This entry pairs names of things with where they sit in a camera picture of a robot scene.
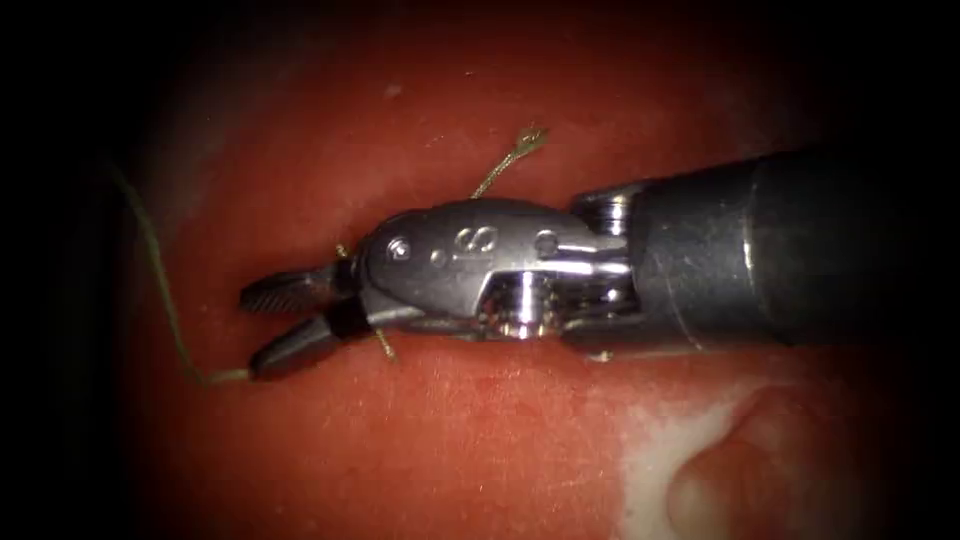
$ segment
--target number 8 engraving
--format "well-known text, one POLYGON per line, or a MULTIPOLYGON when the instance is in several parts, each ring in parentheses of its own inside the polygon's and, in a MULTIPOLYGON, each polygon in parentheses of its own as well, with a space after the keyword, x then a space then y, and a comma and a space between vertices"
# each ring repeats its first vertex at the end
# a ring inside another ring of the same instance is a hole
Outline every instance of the number 8 engraving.
POLYGON ((466 227, 457 233, 453 243, 462 253, 487 253, 497 247, 497 234, 496 227, 486 225, 479 229, 466 227))

